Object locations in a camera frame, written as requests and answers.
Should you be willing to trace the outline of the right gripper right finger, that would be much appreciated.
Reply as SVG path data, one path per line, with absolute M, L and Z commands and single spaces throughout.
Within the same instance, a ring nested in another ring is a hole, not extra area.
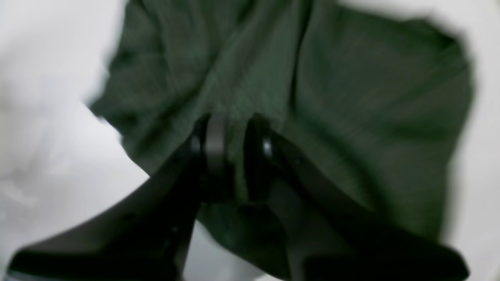
M 296 145 L 254 114 L 245 131 L 250 198 L 285 233 L 292 281 L 464 281 L 459 253 L 396 227 L 330 182 Z

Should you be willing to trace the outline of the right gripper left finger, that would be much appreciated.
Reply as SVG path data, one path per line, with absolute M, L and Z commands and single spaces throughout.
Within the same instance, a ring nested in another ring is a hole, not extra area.
M 111 208 L 21 248 L 7 281 L 180 281 L 199 208 L 226 200 L 227 119 L 206 114 L 139 188 Z

